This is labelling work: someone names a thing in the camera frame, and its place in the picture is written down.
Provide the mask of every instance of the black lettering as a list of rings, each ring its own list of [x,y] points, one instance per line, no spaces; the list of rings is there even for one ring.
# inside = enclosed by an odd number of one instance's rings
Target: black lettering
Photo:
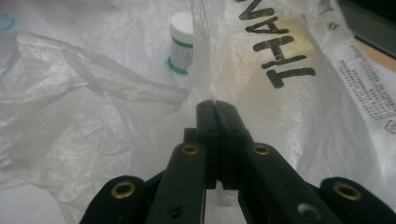
[[[262,0],[254,0],[250,5],[248,5],[247,9],[242,12],[241,15],[239,15],[239,20],[241,21],[247,21],[247,20],[253,20],[259,17],[265,17],[265,16],[272,16],[274,15],[274,9],[273,8],[265,8],[265,9],[260,9],[257,11],[253,11],[254,8],[261,2]]]
[[[269,70],[267,72],[267,76],[270,78],[271,83],[273,84],[275,89],[282,88],[285,86],[283,83],[282,78],[285,77],[300,77],[300,76],[314,76],[315,70],[313,68],[298,68],[298,69],[291,69],[288,71],[277,73],[274,69]]]
[[[288,29],[277,29],[275,26],[274,22],[277,21],[277,17],[273,17],[267,21],[262,21],[257,24],[254,24],[252,26],[248,26],[245,30],[248,33],[255,33],[255,34],[287,34],[289,32]],[[258,30],[257,28],[260,28],[264,25],[268,26],[268,29],[260,29]]]
[[[271,49],[277,61],[285,60],[282,49],[279,46],[289,44],[294,41],[294,38],[286,35],[276,39],[270,39],[262,41],[261,43],[255,44],[253,46],[254,51],[260,51],[263,49]]]
[[[285,63],[294,63],[294,62],[300,61],[302,59],[306,59],[306,56],[305,55],[298,55],[298,56],[294,56],[294,57],[289,58],[289,59],[284,59],[284,60],[280,60],[280,61],[271,61],[269,63],[264,63],[262,65],[262,69],[267,69],[267,68],[270,68],[270,67],[272,67],[274,65],[281,65],[281,64],[285,64]]]

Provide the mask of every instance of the white plastic bag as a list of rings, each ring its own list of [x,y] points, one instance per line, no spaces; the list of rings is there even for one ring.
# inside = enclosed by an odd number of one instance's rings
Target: white plastic bag
[[[194,125],[177,112],[182,89],[60,41],[0,36],[0,170],[47,189],[69,223],[109,179],[163,170]]]
[[[367,119],[334,69],[340,61],[372,66],[334,1],[200,0],[193,13],[201,47],[186,109],[215,92],[238,108],[255,141],[275,147],[305,181],[343,176],[396,208],[396,138]]]
[[[0,188],[47,189],[78,223],[109,179],[164,169],[183,129],[195,126],[196,104],[216,98],[236,105],[254,140],[274,146],[307,182],[344,176],[396,208],[394,135],[383,134],[384,120],[368,121],[334,69],[343,59],[366,63],[335,2],[255,1],[255,11],[274,15],[240,20],[252,2],[192,1],[188,91],[158,83],[177,85],[166,65],[167,24],[186,1],[2,3],[6,22],[15,21],[1,33],[39,35],[0,34]],[[288,32],[246,31],[270,29],[254,26],[267,20]],[[293,39],[280,46],[285,59],[305,58],[269,66],[279,52],[253,49],[284,36]],[[315,75],[282,78],[279,88],[267,76],[304,67]],[[243,221],[235,192],[207,193],[206,223]]]

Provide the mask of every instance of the crumpled plastic sheet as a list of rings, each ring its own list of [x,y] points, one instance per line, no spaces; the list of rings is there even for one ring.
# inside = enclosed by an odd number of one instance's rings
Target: crumpled plastic sheet
[[[396,208],[394,162],[381,160],[394,153],[375,147],[320,51],[332,56],[320,37],[327,24],[316,16],[318,2],[260,5],[275,8],[276,25],[304,46],[287,53],[306,55],[303,65],[317,71],[285,79],[280,90],[261,69],[272,55],[249,53],[261,37],[246,37],[237,20],[250,3],[191,1],[194,62],[186,86],[166,59],[169,19],[188,10],[187,1],[2,3],[15,24],[0,34],[0,188],[47,189],[65,220],[78,223],[109,179],[149,179],[163,170],[184,128],[195,127],[196,104],[220,99],[236,105],[254,140],[278,149],[307,182],[344,176]],[[347,29],[342,34],[352,38]],[[243,223],[236,193],[209,190],[205,222]]]
[[[99,54],[27,33],[0,51],[1,171],[47,189],[69,222],[109,179],[159,173],[195,125],[178,112],[187,91]]]

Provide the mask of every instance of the metal rivet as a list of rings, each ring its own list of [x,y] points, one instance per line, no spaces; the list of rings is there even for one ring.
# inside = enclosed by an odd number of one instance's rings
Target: metal rivet
[[[187,155],[194,155],[198,153],[199,148],[196,146],[188,145],[188,146],[184,146],[181,150],[183,151],[183,153]]]
[[[357,189],[353,188],[352,186],[340,182],[336,182],[332,189],[340,196],[351,200],[357,201],[361,198],[361,192]]]
[[[111,190],[111,196],[116,199],[128,198],[134,193],[136,186],[129,180],[118,182]]]
[[[268,153],[270,153],[270,149],[263,146],[254,146],[253,151],[262,156],[265,156]]]

